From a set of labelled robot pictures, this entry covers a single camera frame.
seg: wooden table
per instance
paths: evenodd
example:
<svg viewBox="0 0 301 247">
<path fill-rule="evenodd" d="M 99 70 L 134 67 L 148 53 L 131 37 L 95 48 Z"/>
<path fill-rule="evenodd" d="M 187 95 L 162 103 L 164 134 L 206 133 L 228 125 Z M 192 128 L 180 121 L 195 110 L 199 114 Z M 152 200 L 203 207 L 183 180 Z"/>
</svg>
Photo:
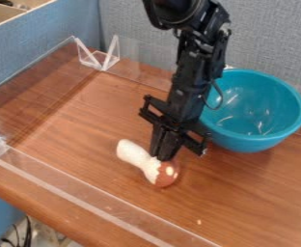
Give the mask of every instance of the wooden table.
<svg viewBox="0 0 301 247">
<path fill-rule="evenodd" d="M 115 155 L 123 138 L 148 149 L 151 124 L 138 116 L 147 94 L 167 96 L 83 67 L 76 48 L 66 46 L 0 87 L 0 134 L 19 150 L 222 246 L 301 247 L 301 130 L 255 154 L 210 145 L 200 158 L 183 149 L 179 183 L 158 189 Z M 2 167 L 0 197 L 86 246 L 152 246 Z"/>
</svg>

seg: clear acrylic barrier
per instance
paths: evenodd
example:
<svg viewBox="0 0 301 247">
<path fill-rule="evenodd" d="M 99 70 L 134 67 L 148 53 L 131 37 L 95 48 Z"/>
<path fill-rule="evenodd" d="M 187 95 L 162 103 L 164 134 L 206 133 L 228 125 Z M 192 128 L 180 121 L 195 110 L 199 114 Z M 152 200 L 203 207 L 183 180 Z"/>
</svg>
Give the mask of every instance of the clear acrylic barrier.
<svg viewBox="0 0 301 247">
<path fill-rule="evenodd" d="M 135 95 L 130 95 L 132 91 L 142 98 L 148 89 L 136 91 L 130 81 L 112 85 L 111 89 L 122 88 L 127 98 L 131 96 L 132 107 L 124 105 L 127 98 L 122 92 L 112 91 L 114 95 L 107 95 L 107 85 L 100 87 L 95 80 L 99 72 L 80 65 L 75 41 L 71 38 L 50 50 L 43 61 L 0 87 L 0 166 L 158 246 L 219 246 L 159 217 L 158 210 L 151 212 L 150 208 L 135 206 L 130 194 L 122 197 L 123 189 L 116 187 L 118 184 L 79 179 L 84 173 L 99 173 L 100 179 L 107 180 L 103 177 L 111 171 L 119 181 L 130 181 L 135 176 L 132 168 L 130 165 L 119 167 L 111 152 L 124 137 L 134 135 L 132 138 L 147 143 L 148 134 L 138 129 L 146 124 L 151 131 L 151 126 L 139 120 L 138 106 L 142 105 L 132 98 Z M 147 44 L 128 38 L 120 39 L 120 43 L 128 51 L 122 46 L 120 62 L 116 61 L 108 72 L 164 89 L 170 85 L 171 72 L 138 63 L 139 57 L 155 47 L 147 48 Z M 116 117 L 116 113 L 127 108 L 131 115 Z M 119 120 L 123 120 L 122 124 L 111 127 Z M 84 171 L 90 157 L 95 170 Z M 67 167 L 76 170 L 67 173 Z M 146 197 L 164 199 L 164 193 L 142 187 L 142 181 L 143 178 L 135 180 L 130 189 L 140 190 Z M 139 205 L 144 204 L 143 199 L 136 200 Z"/>
</svg>

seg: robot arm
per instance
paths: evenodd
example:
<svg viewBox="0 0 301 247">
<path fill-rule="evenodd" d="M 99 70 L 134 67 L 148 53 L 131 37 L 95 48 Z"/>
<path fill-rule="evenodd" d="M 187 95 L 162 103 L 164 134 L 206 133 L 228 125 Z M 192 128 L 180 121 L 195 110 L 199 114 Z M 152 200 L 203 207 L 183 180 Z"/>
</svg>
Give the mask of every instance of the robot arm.
<svg viewBox="0 0 301 247">
<path fill-rule="evenodd" d="M 154 124 L 151 155 L 172 160 L 182 146 L 198 155 L 207 150 L 207 130 L 199 124 L 214 86 L 226 67 L 230 15 L 215 0 L 143 0 L 155 27 L 174 29 L 179 38 L 178 70 L 167 101 L 146 97 L 140 116 Z M 162 112 L 156 115 L 150 106 Z M 195 140 L 195 132 L 203 141 Z"/>
</svg>

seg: blue bowl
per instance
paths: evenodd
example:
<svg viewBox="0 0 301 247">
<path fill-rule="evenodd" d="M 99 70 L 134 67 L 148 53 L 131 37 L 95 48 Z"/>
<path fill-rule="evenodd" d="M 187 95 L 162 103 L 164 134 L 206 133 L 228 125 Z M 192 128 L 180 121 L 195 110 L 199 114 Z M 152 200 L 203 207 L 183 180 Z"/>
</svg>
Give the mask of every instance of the blue bowl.
<svg viewBox="0 0 301 247">
<path fill-rule="evenodd" d="M 279 78 L 255 70 L 228 69 L 218 85 L 222 107 L 206 107 L 200 120 L 219 146 L 239 152 L 265 151 L 299 129 L 301 96 Z M 207 103 L 214 108 L 220 103 L 214 88 Z"/>
</svg>

